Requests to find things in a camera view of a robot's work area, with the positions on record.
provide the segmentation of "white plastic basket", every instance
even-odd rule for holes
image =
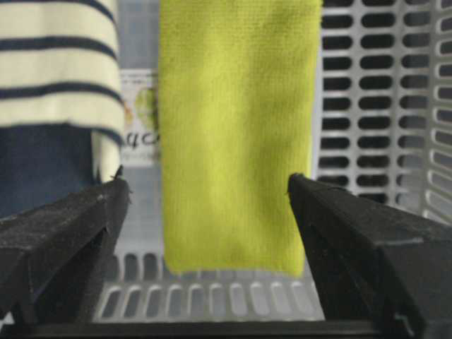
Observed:
[[[323,2],[316,176],[452,223],[452,1]],[[155,69],[158,0],[119,5],[121,66]],[[160,169],[125,175],[133,205],[95,321],[323,318],[309,269],[296,280],[265,272],[172,275],[162,260]]]

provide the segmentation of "microfiber towel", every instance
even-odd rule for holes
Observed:
[[[319,0],[165,0],[159,106],[165,260],[175,273],[300,275],[286,195],[309,175]]]

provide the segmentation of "printed label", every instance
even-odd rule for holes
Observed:
[[[157,73],[150,69],[121,70],[126,112],[126,140],[121,151],[125,167],[152,167],[160,162]]]

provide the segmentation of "navy stripe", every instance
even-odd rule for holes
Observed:
[[[102,5],[100,2],[97,2],[96,0],[0,0],[0,4],[15,4],[15,3],[20,3],[20,2],[37,2],[37,3],[69,2],[69,3],[83,4],[83,5],[92,7],[94,9],[97,9],[100,13],[107,16],[113,22],[113,24],[116,26],[112,12],[110,12],[107,7]]]
[[[49,85],[20,88],[0,88],[0,100],[43,97],[49,94],[65,92],[102,94],[111,97],[121,105],[123,104],[121,95],[118,92],[101,85],[80,82],[51,83]]]
[[[0,52],[28,51],[52,48],[80,48],[101,52],[116,58],[113,49],[107,45],[87,37],[24,37],[17,39],[0,39]]]

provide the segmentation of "cream striped fabric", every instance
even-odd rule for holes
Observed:
[[[116,22],[115,0],[0,0],[0,126],[93,128],[103,182],[124,133]]]

